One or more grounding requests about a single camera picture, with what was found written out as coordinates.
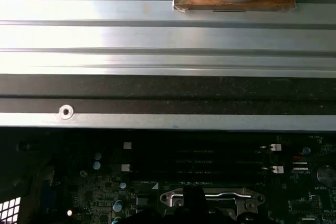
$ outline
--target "black circuit board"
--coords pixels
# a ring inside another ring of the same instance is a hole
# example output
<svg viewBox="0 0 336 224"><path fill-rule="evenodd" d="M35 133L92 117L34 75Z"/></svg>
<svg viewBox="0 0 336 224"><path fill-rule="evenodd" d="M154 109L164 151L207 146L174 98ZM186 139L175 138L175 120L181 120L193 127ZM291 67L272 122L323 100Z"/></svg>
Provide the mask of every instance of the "black circuit board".
<svg viewBox="0 0 336 224"><path fill-rule="evenodd" d="M59 198L54 210L72 209L77 223L111 224L145 208L164 214L168 206L160 201L161 195L184 185L244 187L265 196L258 212L280 224L336 223L333 135L162 137L157 132L138 137L130 133L123 138L126 141L66 141L51 182L57 185ZM272 150L274 144L281 150ZM94 169L97 161L100 168ZM283 167L283 173L265 170L275 166Z"/></svg>

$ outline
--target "aluminum panel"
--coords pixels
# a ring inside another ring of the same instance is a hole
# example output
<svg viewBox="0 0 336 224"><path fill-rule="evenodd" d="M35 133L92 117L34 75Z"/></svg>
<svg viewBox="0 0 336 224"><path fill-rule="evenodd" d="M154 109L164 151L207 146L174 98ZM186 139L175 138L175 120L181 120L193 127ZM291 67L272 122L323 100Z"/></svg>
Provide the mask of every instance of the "aluminum panel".
<svg viewBox="0 0 336 224"><path fill-rule="evenodd" d="M181 13L171 0L0 0L0 73L336 77L336 0Z"/></svg>

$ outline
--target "gray metal surface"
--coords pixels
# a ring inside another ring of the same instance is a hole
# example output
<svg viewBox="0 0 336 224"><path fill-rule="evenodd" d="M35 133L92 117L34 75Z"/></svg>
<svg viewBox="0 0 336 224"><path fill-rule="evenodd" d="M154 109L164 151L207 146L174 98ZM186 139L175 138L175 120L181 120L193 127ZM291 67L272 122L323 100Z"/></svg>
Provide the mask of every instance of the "gray metal surface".
<svg viewBox="0 0 336 224"><path fill-rule="evenodd" d="M0 73L336 77L336 0L291 13L171 0L0 0Z"/></svg>
<svg viewBox="0 0 336 224"><path fill-rule="evenodd" d="M0 113L1 126L89 127L114 129L334 131L335 115L152 115Z"/></svg>

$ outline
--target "metal bracket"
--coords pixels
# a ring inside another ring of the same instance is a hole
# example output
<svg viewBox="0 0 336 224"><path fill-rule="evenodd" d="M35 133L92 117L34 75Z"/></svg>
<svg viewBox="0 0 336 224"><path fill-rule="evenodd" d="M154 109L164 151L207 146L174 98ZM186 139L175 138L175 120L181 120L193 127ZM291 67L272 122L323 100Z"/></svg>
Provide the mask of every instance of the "metal bracket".
<svg viewBox="0 0 336 224"><path fill-rule="evenodd" d="M255 191L242 188L203 188L207 200L229 201L236 204L236 209L224 210L233 219L243 212L258 213L258 206L265 202L265 196ZM160 196L160 201L169 207L179 207L183 205L183 188L167 191Z"/></svg>

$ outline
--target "circuit board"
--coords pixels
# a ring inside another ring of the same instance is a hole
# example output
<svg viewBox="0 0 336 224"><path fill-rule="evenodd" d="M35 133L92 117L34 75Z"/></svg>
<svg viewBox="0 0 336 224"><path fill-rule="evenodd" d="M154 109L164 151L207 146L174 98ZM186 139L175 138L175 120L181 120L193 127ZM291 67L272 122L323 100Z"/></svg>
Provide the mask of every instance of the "circuit board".
<svg viewBox="0 0 336 224"><path fill-rule="evenodd" d="M239 209L230 197L209 201L232 218L255 211L280 224L336 223L334 135L131 131L113 141L95 136L65 141L55 159L56 211L71 210L77 223L116 223L147 208L166 214L183 204L173 197L185 185L210 194L250 193L250 209L246 202Z"/></svg>

